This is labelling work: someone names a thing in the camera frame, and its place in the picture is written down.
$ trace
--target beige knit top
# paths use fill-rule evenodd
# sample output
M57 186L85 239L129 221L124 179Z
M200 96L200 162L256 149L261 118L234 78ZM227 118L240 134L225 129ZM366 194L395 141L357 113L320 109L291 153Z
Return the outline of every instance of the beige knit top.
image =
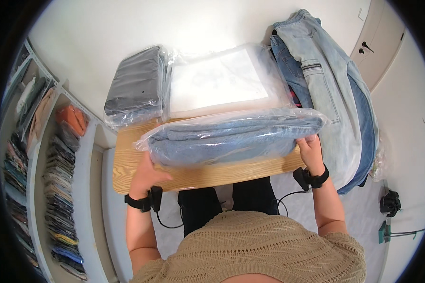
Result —
M320 237L285 216L230 211L187 235L167 260L145 264L130 283L218 283L243 274L290 283L360 283L365 257L349 235Z

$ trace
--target black pants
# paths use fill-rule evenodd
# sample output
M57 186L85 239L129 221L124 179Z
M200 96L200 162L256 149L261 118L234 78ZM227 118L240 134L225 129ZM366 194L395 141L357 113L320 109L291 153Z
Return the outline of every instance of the black pants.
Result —
M233 201L233 210L277 214L277 200L269 177L233 184ZM183 213L184 236L222 212L213 187L180 191L178 204Z

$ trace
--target wooden table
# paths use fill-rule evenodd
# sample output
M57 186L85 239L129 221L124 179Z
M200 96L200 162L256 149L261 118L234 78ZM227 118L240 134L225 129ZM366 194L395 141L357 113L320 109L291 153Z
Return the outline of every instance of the wooden table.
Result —
M127 127L118 132L113 164L113 189L119 194L127 194L130 181L142 158L142 151L132 146L140 136L156 127L156 121L145 125ZM155 166L169 172L173 180L158 184L164 191L178 191L200 187L213 187L253 180L289 172L305 167L296 145L292 153L285 157L249 160L237 163L208 165L196 169Z

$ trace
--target woman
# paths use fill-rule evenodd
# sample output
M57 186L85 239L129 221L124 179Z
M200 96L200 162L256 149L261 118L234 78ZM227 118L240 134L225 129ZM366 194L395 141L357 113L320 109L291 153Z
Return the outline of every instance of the woman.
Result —
M297 140L312 176L325 172L321 145ZM129 195L147 197L152 185L171 180L155 171L149 154L139 165ZM128 206L126 242L136 282L363 282L363 247L348 235L332 180L313 189L318 233L277 215L270 178L233 185L233 211L222 212L213 188L180 191L184 240L163 260L150 212Z

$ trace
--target white wall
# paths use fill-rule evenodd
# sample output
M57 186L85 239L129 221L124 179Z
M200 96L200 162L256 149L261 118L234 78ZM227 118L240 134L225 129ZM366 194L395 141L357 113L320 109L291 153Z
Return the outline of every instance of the white wall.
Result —
M388 187L400 194L403 211L391 219L392 232L425 228L425 62L407 33L387 73L372 93L380 128L391 143L393 170ZM392 238L382 283L402 274L422 239L419 233Z
M351 54L370 0L54 0L30 32L47 67L102 118L118 63L150 45L204 53L269 43L276 21L301 8Z

